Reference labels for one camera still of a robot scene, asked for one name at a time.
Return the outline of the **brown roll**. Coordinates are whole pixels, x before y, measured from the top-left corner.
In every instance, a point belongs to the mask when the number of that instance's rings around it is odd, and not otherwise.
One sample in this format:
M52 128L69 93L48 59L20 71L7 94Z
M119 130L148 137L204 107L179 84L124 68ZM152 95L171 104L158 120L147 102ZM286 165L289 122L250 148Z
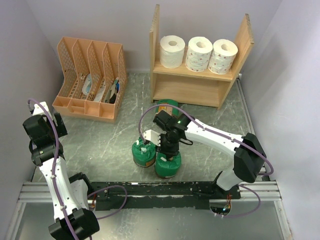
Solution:
M175 107L179 106L179 103L175 100L172 100L172 99L161 99L161 100L157 101L156 104L157 105L167 104L167 105L171 105L171 106L175 106ZM158 106L155 108L155 114L158 114L160 111L165 111L166 113L168 113L171 116L178 117L180 114L179 110L174 107L171 107L171 106L164 106L164 105Z

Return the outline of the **white roll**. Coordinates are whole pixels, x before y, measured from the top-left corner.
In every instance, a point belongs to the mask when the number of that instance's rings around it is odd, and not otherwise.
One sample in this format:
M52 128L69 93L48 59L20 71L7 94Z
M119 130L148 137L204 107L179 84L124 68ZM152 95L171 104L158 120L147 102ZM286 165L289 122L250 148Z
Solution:
M204 72L209 64L213 44L204 36L195 36L188 42L185 58L185 66L188 70L200 73Z
M160 40L159 60L162 66L168 69L178 68L185 52L185 41L176 35L167 35Z
M238 47L228 39L218 39L212 47L207 68L214 74L225 75L232 67Z

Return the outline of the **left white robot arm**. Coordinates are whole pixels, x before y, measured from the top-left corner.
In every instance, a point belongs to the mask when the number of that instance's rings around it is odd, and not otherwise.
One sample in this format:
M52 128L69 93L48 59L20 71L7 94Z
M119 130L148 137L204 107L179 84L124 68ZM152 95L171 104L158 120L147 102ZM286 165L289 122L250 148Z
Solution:
M51 194L54 223L48 227L56 240L85 240L99 231L88 199L94 188L87 176L77 173L68 177L63 146L59 137L67 135L61 120L58 124L44 113L32 114L22 124L30 138L32 162L44 176Z

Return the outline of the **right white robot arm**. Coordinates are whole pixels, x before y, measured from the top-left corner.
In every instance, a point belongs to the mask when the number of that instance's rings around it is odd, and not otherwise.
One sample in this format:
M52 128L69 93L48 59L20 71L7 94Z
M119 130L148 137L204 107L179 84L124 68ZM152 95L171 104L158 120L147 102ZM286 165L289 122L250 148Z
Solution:
M212 186L212 193L218 199L223 199L241 182L254 183L267 157L256 135L250 132L245 136L228 133L184 113L175 117L164 110L154 116L153 122L165 131L155 145L167 159L178 155L179 143L184 140L189 145L193 142L207 145L233 158L233 167L222 171Z

